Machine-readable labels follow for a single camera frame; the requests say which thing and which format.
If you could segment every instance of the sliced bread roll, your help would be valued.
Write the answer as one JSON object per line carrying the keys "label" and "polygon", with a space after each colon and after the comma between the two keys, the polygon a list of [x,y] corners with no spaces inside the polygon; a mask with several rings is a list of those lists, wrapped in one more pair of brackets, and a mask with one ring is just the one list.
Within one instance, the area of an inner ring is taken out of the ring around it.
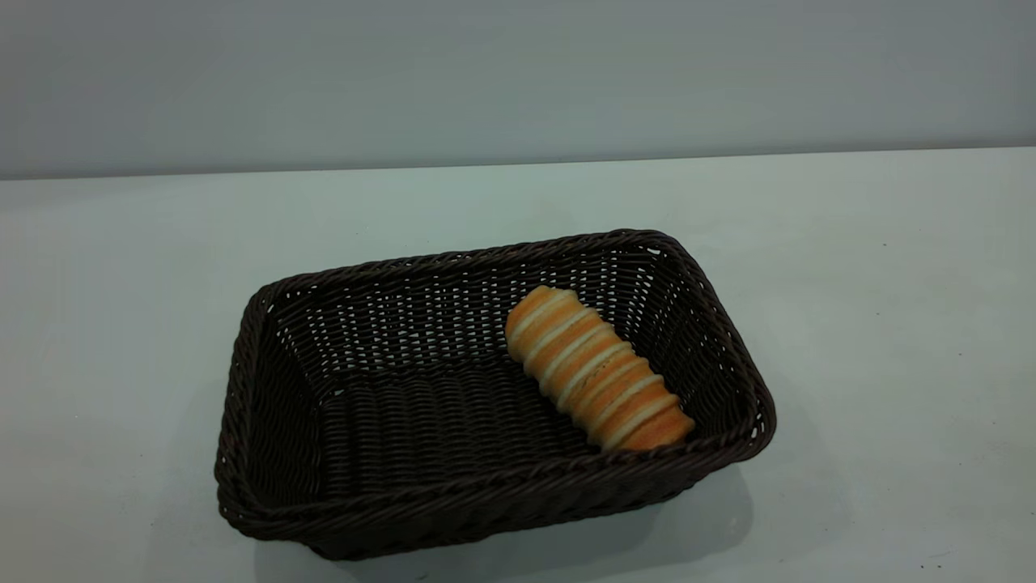
{"label": "sliced bread roll", "polygon": [[694,429],[679,400],[575,291],[541,285],[511,311],[508,352],[605,451],[678,443]]}

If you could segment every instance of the dark brown wicker basket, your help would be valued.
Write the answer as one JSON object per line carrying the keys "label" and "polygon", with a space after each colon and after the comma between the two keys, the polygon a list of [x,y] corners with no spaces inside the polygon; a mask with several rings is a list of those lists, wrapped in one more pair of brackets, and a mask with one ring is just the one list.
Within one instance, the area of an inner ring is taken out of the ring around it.
{"label": "dark brown wicker basket", "polygon": [[[666,379],[686,443],[603,455],[508,358],[509,311],[571,287]],[[242,533],[357,559],[667,500],[770,442],[773,401],[701,268],[617,230],[291,276],[249,302],[215,464]]]}

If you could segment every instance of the bread roll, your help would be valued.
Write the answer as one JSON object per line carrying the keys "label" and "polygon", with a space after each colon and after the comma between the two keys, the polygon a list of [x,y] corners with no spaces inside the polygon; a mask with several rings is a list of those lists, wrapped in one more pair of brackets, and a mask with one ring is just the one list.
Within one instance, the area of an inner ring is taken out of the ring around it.
{"label": "bread roll", "polygon": [[575,291],[541,285],[508,316],[508,353],[604,451],[682,441],[694,421],[648,360]]}

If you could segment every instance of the bread slice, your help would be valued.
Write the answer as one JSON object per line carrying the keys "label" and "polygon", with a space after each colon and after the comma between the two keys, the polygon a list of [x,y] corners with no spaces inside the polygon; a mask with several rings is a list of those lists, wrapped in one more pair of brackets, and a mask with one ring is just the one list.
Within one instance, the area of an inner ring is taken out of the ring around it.
{"label": "bread slice", "polygon": [[679,407],[670,407],[646,419],[622,440],[615,449],[642,450],[672,445],[683,441],[693,430],[694,420],[684,415]]}
{"label": "bread slice", "polygon": [[677,443],[694,421],[661,376],[575,291],[541,285],[508,315],[508,353],[605,451]]}

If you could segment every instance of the basket rim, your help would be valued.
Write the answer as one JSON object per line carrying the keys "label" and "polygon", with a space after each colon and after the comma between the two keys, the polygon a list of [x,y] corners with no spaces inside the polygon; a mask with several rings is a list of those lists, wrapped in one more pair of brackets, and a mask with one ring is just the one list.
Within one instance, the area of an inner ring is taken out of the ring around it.
{"label": "basket rim", "polygon": [[[319,287],[320,283],[344,276],[349,278],[350,284],[362,283],[374,276],[399,276],[429,264],[478,269],[516,253],[528,255],[528,262],[534,263],[558,253],[599,250],[602,245],[623,241],[659,249],[679,257],[680,268],[688,276],[691,276],[692,268],[701,273],[700,279],[694,279],[702,287],[701,294],[715,309],[713,314],[703,314],[702,317],[714,320],[713,324],[728,331],[726,338],[719,336],[717,341],[739,361],[741,367],[736,374],[742,377],[740,381],[745,387],[751,388],[751,393],[745,398],[750,411],[741,426],[722,435],[650,451],[556,458],[430,486],[300,504],[267,506],[259,501],[246,477],[249,458],[247,439],[251,435],[252,424],[249,407],[254,390],[249,380],[255,377],[257,340],[269,321],[267,314],[272,311],[276,298],[283,298],[288,291],[298,294],[299,289]],[[250,299],[234,343],[214,474],[219,484],[221,514],[242,533],[257,538],[319,540],[343,529],[369,526],[386,519],[413,518],[503,497],[544,495],[582,484],[621,482],[663,472],[693,473],[703,477],[729,464],[755,457],[769,445],[775,430],[773,398],[697,261],[675,238],[663,232],[616,229],[472,251],[369,261],[299,273],[264,285]]]}

